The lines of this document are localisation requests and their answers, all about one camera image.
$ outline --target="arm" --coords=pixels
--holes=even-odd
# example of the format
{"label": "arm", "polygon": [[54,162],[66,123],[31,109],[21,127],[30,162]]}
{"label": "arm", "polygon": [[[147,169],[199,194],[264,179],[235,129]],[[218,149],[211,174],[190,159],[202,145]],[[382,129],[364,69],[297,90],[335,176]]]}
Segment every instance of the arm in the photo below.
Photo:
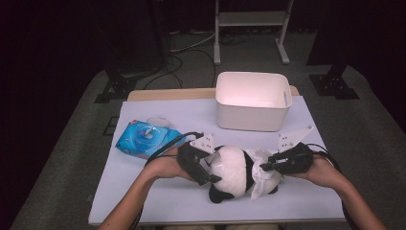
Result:
{"label": "arm", "polygon": [[315,156],[309,171],[291,176],[307,179],[316,185],[333,189],[343,200],[349,215],[360,229],[386,229],[355,187],[324,157]]}
{"label": "arm", "polygon": [[143,208],[149,189],[155,180],[176,176],[191,180],[191,177],[178,165],[176,155],[177,148],[167,151],[166,157],[159,157],[151,161],[140,172],[122,200],[107,216],[99,229],[129,229]]}

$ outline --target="white bin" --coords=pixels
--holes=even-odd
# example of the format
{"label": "white bin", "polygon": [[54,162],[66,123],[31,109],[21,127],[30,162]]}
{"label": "white bin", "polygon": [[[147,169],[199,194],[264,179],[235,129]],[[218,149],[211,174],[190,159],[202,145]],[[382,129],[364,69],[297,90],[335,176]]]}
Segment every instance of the white bin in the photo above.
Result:
{"label": "white bin", "polygon": [[240,130],[278,131],[292,105],[287,78],[268,73],[221,73],[215,99],[217,124]]}

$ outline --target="plastic bag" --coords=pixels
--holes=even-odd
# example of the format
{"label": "plastic bag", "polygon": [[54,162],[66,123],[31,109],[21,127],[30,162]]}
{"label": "plastic bag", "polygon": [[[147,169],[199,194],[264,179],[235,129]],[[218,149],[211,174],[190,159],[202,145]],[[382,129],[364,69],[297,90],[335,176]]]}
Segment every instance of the plastic bag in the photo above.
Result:
{"label": "plastic bag", "polygon": [[[175,129],[134,120],[128,124],[116,148],[123,153],[148,159],[155,151],[180,135],[181,133]],[[185,138],[182,138],[175,146],[184,141]]]}

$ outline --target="gray carpet floor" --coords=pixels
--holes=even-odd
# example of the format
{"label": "gray carpet floor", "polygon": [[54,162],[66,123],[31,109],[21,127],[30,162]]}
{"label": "gray carpet floor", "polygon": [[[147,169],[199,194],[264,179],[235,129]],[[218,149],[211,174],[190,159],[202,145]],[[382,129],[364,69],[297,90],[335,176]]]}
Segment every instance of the gray carpet floor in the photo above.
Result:
{"label": "gray carpet floor", "polygon": [[[181,48],[203,35],[176,34],[172,48]],[[315,34],[288,33],[284,42],[291,63],[283,65],[274,39],[277,34],[241,35],[239,45],[221,46],[221,64],[214,68],[206,54],[189,51],[176,55],[182,67],[148,84],[139,80],[137,90],[212,87],[224,71],[279,73],[297,86],[309,107],[330,153],[344,175],[358,188],[389,229],[406,229],[406,135],[375,97],[366,79],[352,69],[343,77],[359,100],[320,97],[309,75],[324,74],[329,66],[306,66]],[[213,45],[197,48],[213,56]],[[176,69],[180,60],[169,59]],[[108,82],[104,71],[89,84],[75,112],[59,137],[45,168],[36,181],[12,229],[95,229],[87,218],[107,159],[112,136],[103,135],[113,116],[119,116],[123,100],[94,103]],[[284,223],[285,229],[349,229],[344,222]]]}

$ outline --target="forearm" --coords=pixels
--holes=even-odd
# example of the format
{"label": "forearm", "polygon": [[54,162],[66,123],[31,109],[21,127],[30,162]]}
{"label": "forearm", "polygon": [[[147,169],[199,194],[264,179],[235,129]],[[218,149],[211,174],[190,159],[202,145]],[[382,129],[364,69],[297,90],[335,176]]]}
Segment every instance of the forearm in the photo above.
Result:
{"label": "forearm", "polygon": [[129,229],[140,213],[155,177],[140,173],[122,200],[107,216],[99,229]]}
{"label": "forearm", "polygon": [[335,189],[335,191],[343,200],[350,217],[360,229],[386,229],[351,183],[345,183],[343,187]]}

